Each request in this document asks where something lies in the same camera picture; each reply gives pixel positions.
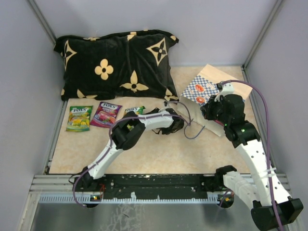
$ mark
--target fox's candy package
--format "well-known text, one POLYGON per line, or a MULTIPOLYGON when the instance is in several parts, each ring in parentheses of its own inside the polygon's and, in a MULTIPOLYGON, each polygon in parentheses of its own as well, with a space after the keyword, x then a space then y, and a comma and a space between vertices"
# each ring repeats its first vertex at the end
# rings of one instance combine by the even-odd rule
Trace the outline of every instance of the fox's candy package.
POLYGON ((100 102, 90 124, 102 128, 110 128, 115 123, 116 116, 121 107, 121 105, 100 102))
POLYGON ((134 112, 136 115, 142 115, 144 109, 144 106, 127 108, 125 109, 124 115, 126 115, 128 112, 134 112))
POLYGON ((93 106, 71 106, 67 121, 67 131, 89 131, 93 106))

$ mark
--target paper box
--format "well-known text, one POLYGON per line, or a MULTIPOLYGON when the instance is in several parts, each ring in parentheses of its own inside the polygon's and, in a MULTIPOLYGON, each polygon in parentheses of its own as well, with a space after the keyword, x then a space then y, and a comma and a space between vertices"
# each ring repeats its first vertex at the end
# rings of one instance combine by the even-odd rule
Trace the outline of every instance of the paper box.
MULTIPOLYGON (((218 136, 224 134, 223 126, 214 121, 205 120, 200 111, 200 106, 207 103, 211 95, 219 93, 216 87, 217 83, 230 79, 236 78, 211 65, 206 65, 180 96, 180 102, 188 107, 193 120, 218 136)), ((234 94, 241 95, 244 100, 249 97, 251 87, 241 83, 232 83, 232 85, 234 86, 234 94)), ((186 109, 182 105, 178 104, 177 109, 183 115, 188 116, 186 109)))

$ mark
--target red circle print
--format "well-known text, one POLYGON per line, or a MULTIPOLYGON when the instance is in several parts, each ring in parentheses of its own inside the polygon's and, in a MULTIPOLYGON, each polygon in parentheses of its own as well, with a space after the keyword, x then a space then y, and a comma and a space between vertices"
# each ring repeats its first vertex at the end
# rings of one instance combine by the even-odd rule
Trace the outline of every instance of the red circle print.
POLYGON ((194 87, 195 87, 196 90, 199 91, 199 92, 203 92, 203 91, 204 91, 204 88, 203 88, 200 84, 196 84, 194 87))
POLYGON ((198 97, 196 98, 196 100, 197 100, 198 103, 204 103, 204 102, 205 102, 205 99, 202 98, 201 96, 198 96, 198 97))

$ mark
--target black pillow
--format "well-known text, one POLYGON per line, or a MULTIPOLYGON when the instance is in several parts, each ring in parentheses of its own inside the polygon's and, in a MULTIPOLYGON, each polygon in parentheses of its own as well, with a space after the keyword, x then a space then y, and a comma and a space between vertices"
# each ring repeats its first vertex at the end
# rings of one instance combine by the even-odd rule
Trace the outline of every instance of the black pillow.
POLYGON ((170 75, 169 48, 179 40, 161 30, 100 38, 62 36, 54 50, 64 57, 62 100, 116 96, 177 100, 170 75))

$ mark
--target green candy package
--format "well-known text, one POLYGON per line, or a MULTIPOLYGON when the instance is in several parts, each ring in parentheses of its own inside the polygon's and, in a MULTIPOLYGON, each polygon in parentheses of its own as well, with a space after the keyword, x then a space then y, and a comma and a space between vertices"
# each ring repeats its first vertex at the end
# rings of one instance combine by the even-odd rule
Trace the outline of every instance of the green candy package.
POLYGON ((67 121, 67 131, 89 131, 93 106, 71 106, 67 121))
POLYGON ((136 115, 142 115, 144 109, 144 106, 127 108, 125 109, 124 115, 126 115, 128 112, 134 112, 136 115))

